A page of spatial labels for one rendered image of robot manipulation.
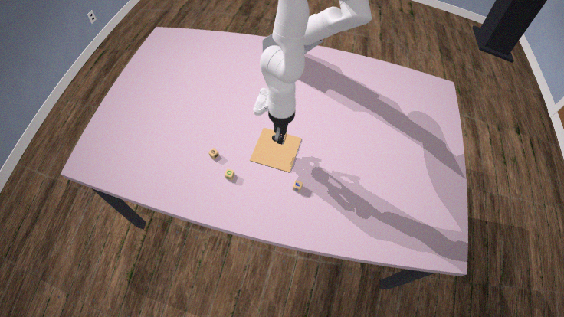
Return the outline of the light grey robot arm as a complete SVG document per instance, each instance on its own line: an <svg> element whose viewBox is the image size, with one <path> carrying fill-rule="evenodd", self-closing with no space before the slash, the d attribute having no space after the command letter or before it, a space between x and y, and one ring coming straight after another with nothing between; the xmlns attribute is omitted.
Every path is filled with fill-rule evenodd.
<svg viewBox="0 0 564 317"><path fill-rule="evenodd" d="M292 116L296 109L295 82L302 76L305 65L304 45L372 20L369 0L339 0L339 4L340 8L330 7L309 17L307 0L278 0L273 29L278 46L266 48L261 55L261 72L268 89L260 90L254 115L269 111L278 119Z"/></svg>

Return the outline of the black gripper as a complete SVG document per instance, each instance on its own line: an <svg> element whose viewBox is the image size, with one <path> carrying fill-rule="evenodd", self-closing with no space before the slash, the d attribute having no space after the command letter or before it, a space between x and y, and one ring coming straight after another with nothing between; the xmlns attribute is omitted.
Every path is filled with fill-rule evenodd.
<svg viewBox="0 0 564 317"><path fill-rule="evenodd" d="M292 116L286 119L275 118L269 113L269 111L268 111L268 116L270 120L274 123L274 132L276 133L276 135L272 136L272 140L277 142L277 144L284 144L284 137L285 137L284 135L287 132L288 123L293 121L295 117L295 112Z"/></svg>

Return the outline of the tan flat mat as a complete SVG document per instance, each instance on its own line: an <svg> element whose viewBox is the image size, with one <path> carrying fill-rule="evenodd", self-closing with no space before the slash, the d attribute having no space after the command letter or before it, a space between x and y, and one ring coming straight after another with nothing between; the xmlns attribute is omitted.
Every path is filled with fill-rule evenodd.
<svg viewBox="0 0 564 317"><path fill-rule="evenodd" d="M302 138L288 135L284 144L272 140L274 130L263 128L250 161L290 172Z"/></svg>

